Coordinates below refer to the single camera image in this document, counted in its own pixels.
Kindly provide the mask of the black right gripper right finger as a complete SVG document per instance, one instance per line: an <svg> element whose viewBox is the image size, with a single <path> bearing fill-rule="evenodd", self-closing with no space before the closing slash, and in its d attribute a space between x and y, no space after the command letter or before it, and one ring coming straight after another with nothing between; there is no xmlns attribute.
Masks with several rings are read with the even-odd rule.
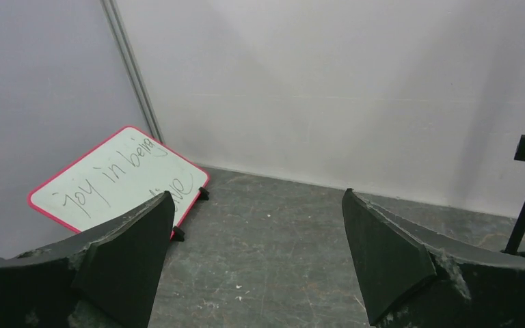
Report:
<svg viewBox="0 0 525 328"><path fill-rule="evenodd" d="M375 327L525 327L525 257L437 233L347 189L345 232Z"/></svg>

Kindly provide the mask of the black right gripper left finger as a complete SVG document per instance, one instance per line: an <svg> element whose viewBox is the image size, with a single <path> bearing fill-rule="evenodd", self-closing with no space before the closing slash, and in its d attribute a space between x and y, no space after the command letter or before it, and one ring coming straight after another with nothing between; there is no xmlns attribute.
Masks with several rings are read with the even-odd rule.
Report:
<svg viewBox="0 0 525 328"><path fill-rule="evenodd" d="M60 242L0 258L0 327L147 327L173 220L163 192Z"/></svg>

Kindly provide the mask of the pink framed whiteboard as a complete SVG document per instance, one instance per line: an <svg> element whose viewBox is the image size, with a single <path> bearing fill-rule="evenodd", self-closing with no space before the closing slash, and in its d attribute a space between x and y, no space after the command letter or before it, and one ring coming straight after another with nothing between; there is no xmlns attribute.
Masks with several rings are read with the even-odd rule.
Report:
<svg viewBox="0 0 525 328"><path fill-rule="evenodd" d="M209 180L201 167L125 126L30 192L27 203L80 233L168 191L178 227Z"/></svg>

